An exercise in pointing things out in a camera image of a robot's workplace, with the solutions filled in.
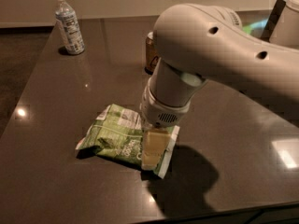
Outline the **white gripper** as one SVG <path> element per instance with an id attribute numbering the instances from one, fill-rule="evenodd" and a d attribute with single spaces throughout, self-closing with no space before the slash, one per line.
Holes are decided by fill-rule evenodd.
<path id="1" fill-rule="evenodd" d="M 189 111 L 190 103 L 183 107 L 163 105 L 145 89 L 142 94 L 140 110 L 144 120 L 154 127 L 171 127 L 178 125 Z M 149 129 L 144 133 L 142 142 L 141 167 L 143 170 L 154 170 L 158 165 L 170 141 L 167 130 Z"/>

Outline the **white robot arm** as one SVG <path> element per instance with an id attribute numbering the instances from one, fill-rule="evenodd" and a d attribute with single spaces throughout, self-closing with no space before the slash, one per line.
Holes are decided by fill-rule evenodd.
<path id="1" fill-rule="evenodd" d="M 242 31 L 230 8 L 175 5 L 153 29 L 159 61 L 142 96 L 142 168 L 166 167 L 175 127 L 209 80 L 227 85 L 291 123 L 299 106 L 299 0 L 286 0 L 274 31 L 262 41 Z"/>

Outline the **black robot base panel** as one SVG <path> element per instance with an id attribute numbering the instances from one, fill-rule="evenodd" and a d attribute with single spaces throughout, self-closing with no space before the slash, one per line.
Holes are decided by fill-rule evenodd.
<path id="1" fill-rule="evenodd" d="M 271 13 L 267 19 L 267 23 L 265 27 L 263 28 L 263 32 L 261 35 L 261 40 L 263 41 L 269 41 L 269 38 L 271 34 L 274 32 L 274 29 L 278 23 L 278 20 L 280 18 L 280 15 L 286 6 L 287 0 L 276 0 L 276 3 L 274 4 Z"/>

